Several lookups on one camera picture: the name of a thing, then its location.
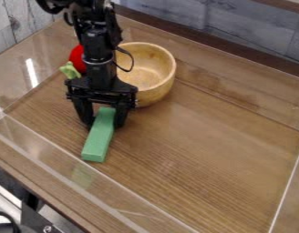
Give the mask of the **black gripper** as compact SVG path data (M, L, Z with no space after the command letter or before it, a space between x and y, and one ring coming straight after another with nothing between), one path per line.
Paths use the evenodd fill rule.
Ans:
M79 119L91 129L95 116L92 103L106 104L117 107L115 128L126 124L130 109L137 107L138 87L115 79L108 89L92 87L90 78L67 79L67 98L72 100Z

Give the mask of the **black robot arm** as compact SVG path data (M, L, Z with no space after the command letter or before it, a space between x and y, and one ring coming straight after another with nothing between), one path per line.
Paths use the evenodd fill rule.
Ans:
M115 128L126 124L129 113L137 107L139 88L118 76L118 69L130 72L117 62L117 52L133 58L119 44L122 28L117 21L113 0L35 0L46 12L58 15L63 10L64 21L75 28L79 44L84 48L80 60L87 71L79 78L64 81L67 98L75 105L82 122L94 125L94 104L104 104L115 110Z

